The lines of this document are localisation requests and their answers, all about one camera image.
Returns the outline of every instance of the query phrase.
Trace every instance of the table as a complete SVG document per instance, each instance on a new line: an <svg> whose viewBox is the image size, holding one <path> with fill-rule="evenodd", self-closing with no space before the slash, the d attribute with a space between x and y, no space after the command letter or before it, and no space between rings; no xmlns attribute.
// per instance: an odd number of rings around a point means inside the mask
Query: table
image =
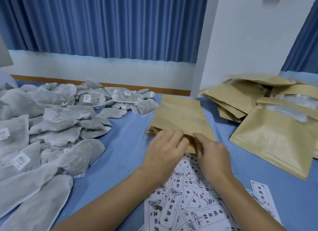
<svg viewBox="0 0 318 231"><path fill-rule="evenodd" d="M24 83L26 82L18 81L19 86ZM156 94L157 103L160 103L161 97L161 94ZM217 141L227 146L231 154L233 173L244 187L251 190L250 180L268 185L282 224L288 231L316 230L318 160L313 160L307 181L277 168L230 143L228 139L238 123L221 118L213 101L203 97L199 100ZM105 152L84 177L74 179L70 197L55 224L114 187L141 165L146 149L153 139L145 135L152 117L153 114L141 117L129 111L120 119L109 118L112 129L100 138L105 145ZM11 213L0 219L0 225ZM143 219L142 202L118 230L137 231L143 224Z"/></svg>

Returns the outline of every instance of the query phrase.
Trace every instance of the blue curtain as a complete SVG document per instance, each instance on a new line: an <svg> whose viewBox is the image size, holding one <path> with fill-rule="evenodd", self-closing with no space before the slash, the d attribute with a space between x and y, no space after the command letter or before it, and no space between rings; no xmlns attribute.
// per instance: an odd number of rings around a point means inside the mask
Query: blue curtain
<svg viewBox="0 0 318 231"><path fill-rule="evenodd" d="M195 63L207 0L0 0L9 49Z"/></svg>
<svg viewBox="0 0 318 231"><path fill-rule="evenodd" d="M318 0L312 6L281 70L318 74Z"/></svg>

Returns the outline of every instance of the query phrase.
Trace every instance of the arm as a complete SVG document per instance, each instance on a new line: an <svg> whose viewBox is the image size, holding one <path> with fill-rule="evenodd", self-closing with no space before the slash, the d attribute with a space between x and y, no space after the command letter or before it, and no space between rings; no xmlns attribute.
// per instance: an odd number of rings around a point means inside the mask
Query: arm
<svg viewBox="0 0 318 231"><path fill-rule="evenodd" d="M197 138L197 155L202 172L228 205L242 230L286 231L234 177L227 148L202 134L194 133L194 136Z"/></svg>
<svg viewBox="0 0 318 231"><path fill-rule="evenodd" d="M183 138L181 131L159 132L151 141L139 168L108 192L56 225L52 231L115 230L140 202L167 181L188 144L188 139Z"/></svg>

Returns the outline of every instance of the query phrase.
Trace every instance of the pile of printed cards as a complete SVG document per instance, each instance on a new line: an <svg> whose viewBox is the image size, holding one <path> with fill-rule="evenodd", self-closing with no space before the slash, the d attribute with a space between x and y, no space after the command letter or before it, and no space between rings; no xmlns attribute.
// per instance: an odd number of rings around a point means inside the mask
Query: pile of printed cards
<svg viewBox="0 0 318 231"><path fill-rule="evenodd" d="M202 175L195 155L186 153L173 175L144 201L144 231L239 231L220 195ZM280 222L267 185L251 181L248 192Z"/></svg>

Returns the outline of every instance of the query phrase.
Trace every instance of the orange baseboard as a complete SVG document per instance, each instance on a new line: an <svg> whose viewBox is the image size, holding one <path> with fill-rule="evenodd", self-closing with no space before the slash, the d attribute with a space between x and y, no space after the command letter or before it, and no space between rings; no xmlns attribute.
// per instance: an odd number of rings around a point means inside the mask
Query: orange baseboard
<svg viewBox="0 0 318 231"><path fill-rule="evenodd" d="M23 80L23 81L32 81L38 83L58 83L58 84L75 84L80 85L84 81L79 80L63 80L63 79L53 79L53 78L45 78L45 77L34 77L34 76L22 76L22 75L11 75L15 80ZM124 87L129 90L140 90L140 89L149 89L149 91L153 91L160 94L169 94L169 95L178 95L178 96L190 96L190 90L182 90L182 89L167 89L167 88L156 88L156 87L147 87L147 86L137 86L137 85L125 85L125 84L110 84L110 83L100 83L103 87Z"/></svg>

